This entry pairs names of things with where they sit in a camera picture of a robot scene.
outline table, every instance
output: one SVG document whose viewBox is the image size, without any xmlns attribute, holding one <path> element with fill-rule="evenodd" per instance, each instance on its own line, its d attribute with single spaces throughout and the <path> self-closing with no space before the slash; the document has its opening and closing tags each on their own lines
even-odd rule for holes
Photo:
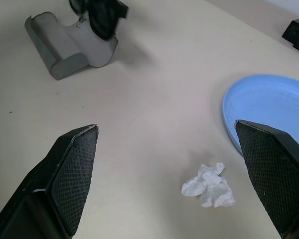
<svg viewBox="0 0 299 239">
<path fill-rule="evenodd" d="M 204 0 L 124 1 L 112 62 L 61 81 L 23 24 L 67 0 L 0 0 L 0 211 L 58 136 L 97 123 L 90 193 L 74 238 L 280 238 L 222 122 L 230 85 L 254 73 L 299 79 L 299 52 Z M 237 204 L 203 208 L 180 188 L 223 162 Z"/>
</svg>

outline crumpled tissue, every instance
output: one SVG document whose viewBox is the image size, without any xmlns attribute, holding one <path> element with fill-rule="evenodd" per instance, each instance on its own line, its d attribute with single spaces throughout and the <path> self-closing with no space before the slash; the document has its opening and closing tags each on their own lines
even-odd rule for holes
<svg viewBox="0 0 299 239">
<path fill-rule="evenodd" d="M 198 175 L 184 183 L 181 193 L 190 197 L 201 195 L 200 203 L 206 208 L 234 205 L 236 201 L 226 179 L 219 176 L 224 168 L 223 163 L 217 163 L 215 167 L 201 165 Z"/>
</svg>

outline blue plastic dish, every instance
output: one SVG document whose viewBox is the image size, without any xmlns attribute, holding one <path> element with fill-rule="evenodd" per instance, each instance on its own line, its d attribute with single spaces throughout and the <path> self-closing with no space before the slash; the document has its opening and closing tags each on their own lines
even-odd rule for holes
<svg viewBox="0 0 299 239">
<path fill-rule="evenodd" d="M 236 120 L 269 125 L 289 133 L 299 144 L 299 81 L 277 75 L 253 75 L 233 84 L 223 101 L 227 132 L 241 152 Z"/>
</svg>

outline gray bracket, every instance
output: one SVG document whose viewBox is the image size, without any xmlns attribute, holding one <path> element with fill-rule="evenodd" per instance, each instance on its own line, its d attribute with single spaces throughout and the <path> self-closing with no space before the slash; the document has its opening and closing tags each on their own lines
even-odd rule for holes
<svg viewBox="0 0 299 239">
<path fill-rule="evenodd" d="M 88 66 L 105 66 L 118 44 L 116 37 L 108 41 L 91 29 L 88 14 L 71 26 L 58 23 L 51 12 L 25 21 L 24 27 L 39 52 L 50 75 L 61 80 Z"/>
</svg>

